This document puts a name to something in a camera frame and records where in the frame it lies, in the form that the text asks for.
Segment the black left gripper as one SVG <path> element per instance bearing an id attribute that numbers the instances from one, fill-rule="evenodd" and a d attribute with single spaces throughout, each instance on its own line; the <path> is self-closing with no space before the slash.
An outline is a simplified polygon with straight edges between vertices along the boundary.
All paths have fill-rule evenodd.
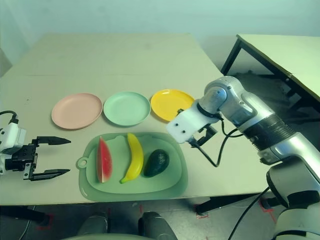
<path id="1" fill-rule="evenodd" d="M 36 148 L 39 144 L 64 145 L 71 143 L 70 140 L 56 136 L 37 136 L 31 143 L 23 145 L 20 150 L 12 155 L 11 159 L 5 159 L 4 166 L 7 171 L 23 172 L 24 180 L 33 181 L 50 180 L 70 171 L 70 169 L 50 169 L 34 174 L 38 158 Z"/>

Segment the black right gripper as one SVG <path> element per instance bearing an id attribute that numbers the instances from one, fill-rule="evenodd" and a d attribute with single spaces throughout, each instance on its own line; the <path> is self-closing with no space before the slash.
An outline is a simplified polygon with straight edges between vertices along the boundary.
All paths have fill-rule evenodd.
<path id="1" fill-rule="evenodd" d="M 176 115 L 179 115 L 183 111 L 184 111 L 184 109 L 182 109 L 182 108 L 178 109 Z M 204 126 L 198 132 L 201 133 L 203 131 L 205 131 L 204 136 L 202 136 L 198 140 L 196 140 L 195 138 L 193 139 L 193 142 L 192 142 L 193 148 L 200 148 L 203 144 L 205 144 L 208 140 L 210 140 L 217 133 L 217 130 L 215 128 L 213 128 L 211 125 Z"/>

